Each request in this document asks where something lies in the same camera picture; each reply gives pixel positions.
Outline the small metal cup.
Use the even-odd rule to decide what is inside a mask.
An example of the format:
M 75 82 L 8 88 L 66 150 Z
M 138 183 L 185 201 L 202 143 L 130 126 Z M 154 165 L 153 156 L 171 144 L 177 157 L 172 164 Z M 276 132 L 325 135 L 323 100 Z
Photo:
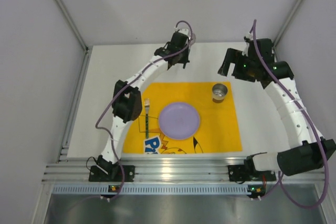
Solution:
M 228 87 L 222 83 L 216 83 L 212 87 L 212 100 L 216 103 L 224 101 L 228 93 Z

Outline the fork with green handle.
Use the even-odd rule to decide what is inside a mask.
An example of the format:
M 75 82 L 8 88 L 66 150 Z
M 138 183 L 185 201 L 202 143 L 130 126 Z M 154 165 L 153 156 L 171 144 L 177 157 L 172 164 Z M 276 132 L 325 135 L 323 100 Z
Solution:
M 145 108 L 145 137 L 149 138 L 149 110 L 150 110 L 150 100 L 146 98 L 144 100 L 144 108 Z

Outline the yellow Pikachu cloth placemat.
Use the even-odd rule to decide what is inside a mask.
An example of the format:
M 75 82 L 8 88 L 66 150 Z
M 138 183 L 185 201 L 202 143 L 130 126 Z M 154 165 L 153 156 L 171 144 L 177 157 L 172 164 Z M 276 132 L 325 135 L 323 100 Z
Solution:
M 128 154 L 203 154 L 242 150 L 234 98 L 228 92 L 221 103 L 213 102 L 213 82 L 153 83 L 142 94 L 150 100 L 149 138 L 145 137 L 145 112 L 132 123 L 123 152 Z M 162 109 L 173 102 L 186 102 L 199 113 L 197 132 L 186 140 L 165 136 L 158 125 Z

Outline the purple plastic plate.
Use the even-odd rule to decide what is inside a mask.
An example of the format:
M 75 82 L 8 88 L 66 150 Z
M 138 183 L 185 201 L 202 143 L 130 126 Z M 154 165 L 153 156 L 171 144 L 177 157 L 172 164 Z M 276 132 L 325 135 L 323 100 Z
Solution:
M 161 132 L 168 138 L 178 141 L 192 137 L 199 129 L 200 123 L 198 111 L 186 102 L 168 104 L 158 117 Z

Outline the spoon with green handle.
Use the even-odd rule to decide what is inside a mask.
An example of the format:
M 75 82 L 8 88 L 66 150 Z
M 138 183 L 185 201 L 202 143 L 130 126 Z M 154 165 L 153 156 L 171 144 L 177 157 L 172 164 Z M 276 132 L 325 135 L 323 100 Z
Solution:
M 191 47 L 195 44 L 195 42 L 196 42 L 196 35 L 192 33 L 190 37 L 189 49 L 191 49 Z

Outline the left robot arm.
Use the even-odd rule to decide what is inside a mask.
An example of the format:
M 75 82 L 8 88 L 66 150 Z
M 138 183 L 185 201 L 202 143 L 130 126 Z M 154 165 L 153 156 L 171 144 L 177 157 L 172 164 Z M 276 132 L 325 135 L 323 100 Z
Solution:
M 170 41 L 155 50 L 149 62 L 126 81 L 118 80 L 113 98 L 95 127 L 108 133 L 108 141 L 98 160 L 109 166 L 118 163 L 126 134 L 141 114 L 142 92 L 162 73 L 177 63 L 186 65 L 194 34 L 188 28 L 176 29 Z

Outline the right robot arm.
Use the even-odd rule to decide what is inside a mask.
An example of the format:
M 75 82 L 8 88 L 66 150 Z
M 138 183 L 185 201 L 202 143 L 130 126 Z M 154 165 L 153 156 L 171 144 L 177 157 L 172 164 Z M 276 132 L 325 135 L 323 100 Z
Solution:
M 233 77 L 261 83 L 273 101 L 285 127 L 290 148 L 282 152 L 264 152 L 247 156 L 246 169 L 251 173 L 282 172 L 292 176 L 322 168 L 323 155 L 329 159 L 335 152 L 335 141 L 325 139 L 307 120 L 307 110 L 296 88 L 294 74 L 285 61 L 275 61 L 272 41 L 268 38 L 246 39 L 245 50 L 228 48 L 218 70 L 227 76 L 234 65 Z

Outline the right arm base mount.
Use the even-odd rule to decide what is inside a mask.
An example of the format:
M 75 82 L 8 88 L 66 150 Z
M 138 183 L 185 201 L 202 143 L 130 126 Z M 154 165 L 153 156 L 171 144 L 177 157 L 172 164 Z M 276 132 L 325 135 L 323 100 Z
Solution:
M 243 184 L 245 182 L 275 182 L 276 175 L 271 171 L 257 171 L 251 162 L 244 162 L 239 165 L 228 165 L 230 182 Z

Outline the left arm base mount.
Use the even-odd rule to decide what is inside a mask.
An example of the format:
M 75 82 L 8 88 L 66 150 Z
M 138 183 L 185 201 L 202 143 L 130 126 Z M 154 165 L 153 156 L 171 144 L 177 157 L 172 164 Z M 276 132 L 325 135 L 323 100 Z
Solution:
M 119 165 L 112 168 L 111 172 L 103 170 L 101 167 L 94 165 L 90 168 L 88 181 L 90 182 L 133 182 L 135 176 L 135 166 L 123 165 L 124 178 Z

